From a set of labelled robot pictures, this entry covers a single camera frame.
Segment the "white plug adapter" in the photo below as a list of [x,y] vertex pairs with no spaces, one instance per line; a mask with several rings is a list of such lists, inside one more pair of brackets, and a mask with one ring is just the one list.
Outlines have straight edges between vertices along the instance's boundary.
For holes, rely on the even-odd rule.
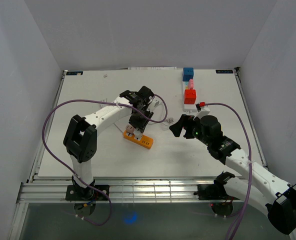
[[137,140],[137,141],[140,141],[143,134],[141,133],[140,129],[139,128],[136,128],[133,132],[134,134],[134,139]]

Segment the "rose gold plug adapter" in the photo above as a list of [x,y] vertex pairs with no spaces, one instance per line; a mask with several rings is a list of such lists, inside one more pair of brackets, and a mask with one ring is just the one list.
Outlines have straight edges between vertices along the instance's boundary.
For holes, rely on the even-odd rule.
[[125,130],[126,130],[127,133],[133,134],[134,131],[135,131],[135,128],[132,125],[127,124],[126,127],[125,127]]

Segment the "orange power strip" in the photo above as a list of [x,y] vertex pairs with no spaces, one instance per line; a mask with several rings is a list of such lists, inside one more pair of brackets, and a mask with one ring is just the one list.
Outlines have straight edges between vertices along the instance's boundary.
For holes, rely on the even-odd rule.
[[[147,120],[151,119],[153,112],[147,111],[149,103],[144,103],[143,100],[134,100],[126,97],[117,97],[113,102],[108,102],[103,108],[96,111],[93,117],[89,117],[89,120],[93,121],[97,136],[100,136],[111,125],[125,117],[131,117],[132,110],[141,114]],[[134,134],[126,132],[126,129],[122,132],[123,137],[141,147],[150,149],[153,144],[153,139],[142,134],[141,140],[136,140]]]

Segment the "red cube socket adapter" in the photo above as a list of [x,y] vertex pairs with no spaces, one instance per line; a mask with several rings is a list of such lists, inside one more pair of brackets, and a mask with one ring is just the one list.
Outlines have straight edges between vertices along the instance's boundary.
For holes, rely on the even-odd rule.
[[185,89],[183,95],[183,103],[185,105],[194,105],[197,99],[197,92],[195,89]]

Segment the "pink plug adapter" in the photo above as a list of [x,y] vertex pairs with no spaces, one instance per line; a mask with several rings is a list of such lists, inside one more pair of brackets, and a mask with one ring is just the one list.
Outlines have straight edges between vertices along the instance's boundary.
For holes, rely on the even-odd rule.
[[193,80],[193,79],[190,79],[190,80],[188,81],[187,89],[188,89],[188,90],[193,90],[193,89],[194,89],[194,80]]

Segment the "white multicolour power strip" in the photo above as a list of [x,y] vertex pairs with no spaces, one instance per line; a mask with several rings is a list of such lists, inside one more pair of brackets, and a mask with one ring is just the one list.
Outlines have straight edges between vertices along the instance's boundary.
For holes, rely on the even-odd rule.
[[178,120],[178,114],[194,114],[197,112],[197,108],[195,104],[197,103],[197,90],[195,88],[194,82],[194,89],[196,90],[196,101],[195,104],[184,104],[184,91],[188,87],[188,81],[184,82],[181,80],[181,92],[176,93],[175,97],[170,101],[170,106],[168,106],[168,115],[166,120],[163,123],[160,123],[160,127],[163,131],[167,131],[174,123],[174,121]]

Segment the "blue cube socket adapter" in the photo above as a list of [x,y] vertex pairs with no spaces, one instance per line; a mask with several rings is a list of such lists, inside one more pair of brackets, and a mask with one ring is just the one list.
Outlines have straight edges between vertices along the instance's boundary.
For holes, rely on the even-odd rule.
[[184,67],[182,70],[182,81],[188,82],[194,78],[194,68],[193,67]]

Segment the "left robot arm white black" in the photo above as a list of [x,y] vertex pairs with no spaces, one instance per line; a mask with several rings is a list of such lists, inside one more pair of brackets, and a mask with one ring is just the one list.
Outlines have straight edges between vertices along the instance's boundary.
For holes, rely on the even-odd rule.
[[71,118],[63,144],[73,164],[74,190],[83,200],[88,200],[94,195],[95,180],[91,159],[97,151],[98,136],[115,122],[129,117],[123,136],[139,146],[150,149],[154,141],[143,133],[157,104],[158,101],[154,99],[151,89],[143,86],[139,91],[122,92],[112,104],[94,113],[84,117],[75,115]]

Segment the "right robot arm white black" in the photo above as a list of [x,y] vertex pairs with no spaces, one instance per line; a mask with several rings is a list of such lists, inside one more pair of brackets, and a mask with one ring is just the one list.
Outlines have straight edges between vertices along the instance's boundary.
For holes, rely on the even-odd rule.
[[184,138],[199,140],[214,159],[247,178],[257,191],[251,194],[247,190],[245,202],[266,209],[268,220],[279,232],[289,235],[296,229],[296,183],[288,183],[251,161],[235,141],[223,134],[215,116],[199,118],[183,114],[169,129],[175,137],[185,130]]

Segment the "right corner label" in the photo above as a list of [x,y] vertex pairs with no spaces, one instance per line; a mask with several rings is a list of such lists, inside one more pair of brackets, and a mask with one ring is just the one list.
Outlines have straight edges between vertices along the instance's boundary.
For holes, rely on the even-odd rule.
[[231,69],[216,69],[215,72],[217,74],[233,74],[234,71]]

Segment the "corner label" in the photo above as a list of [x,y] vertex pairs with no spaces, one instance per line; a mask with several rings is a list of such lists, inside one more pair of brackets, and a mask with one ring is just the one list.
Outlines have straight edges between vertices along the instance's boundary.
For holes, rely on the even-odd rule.
[[234,71],[231,69],[216,69],[215,72],[217,74],[233,74]]
[[83,71],[67,71],[66,75],[67,76],[82,76],[83,75]]

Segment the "left corner label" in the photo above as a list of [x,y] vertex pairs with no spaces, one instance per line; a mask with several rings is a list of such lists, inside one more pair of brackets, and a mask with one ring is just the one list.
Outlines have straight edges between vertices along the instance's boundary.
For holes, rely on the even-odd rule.
[[82,76],[83,75],[83,71],[67,71],[66,75],[67,76]]

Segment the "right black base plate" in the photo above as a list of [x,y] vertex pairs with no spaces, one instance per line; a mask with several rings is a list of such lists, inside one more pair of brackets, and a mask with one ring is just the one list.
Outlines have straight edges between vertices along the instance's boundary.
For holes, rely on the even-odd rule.
[[221,184],[198,184],[197,191],[193,193],[199,200],[232,200],[224,186]]

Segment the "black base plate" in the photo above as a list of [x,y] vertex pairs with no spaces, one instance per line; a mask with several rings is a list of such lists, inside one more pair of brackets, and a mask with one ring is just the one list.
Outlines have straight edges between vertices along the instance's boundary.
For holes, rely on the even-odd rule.
[[193,193],[199,200],[232,200],[224,186],[221,184],[198,184],[197,191]]
[[69,185],[65,194],[66,201],[106,201],[107,198],[92,188]]

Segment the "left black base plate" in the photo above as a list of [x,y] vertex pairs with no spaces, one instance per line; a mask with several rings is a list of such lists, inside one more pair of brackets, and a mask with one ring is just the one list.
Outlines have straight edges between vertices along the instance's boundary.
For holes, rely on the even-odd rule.
[[107,198],[92,188],[69,185],[65,194],[66,201],[106,201]]

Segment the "aluminium frame rail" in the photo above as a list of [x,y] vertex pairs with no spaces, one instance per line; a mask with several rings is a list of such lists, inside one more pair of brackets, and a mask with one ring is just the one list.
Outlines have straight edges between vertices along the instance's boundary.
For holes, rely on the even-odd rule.
[[[206,188],[213,179],[112,179],[96,180],[114,204],[197,203],[198,186]],[[24,183],[17,197],[19,203],[85,203],[68,180],[36,180]]]

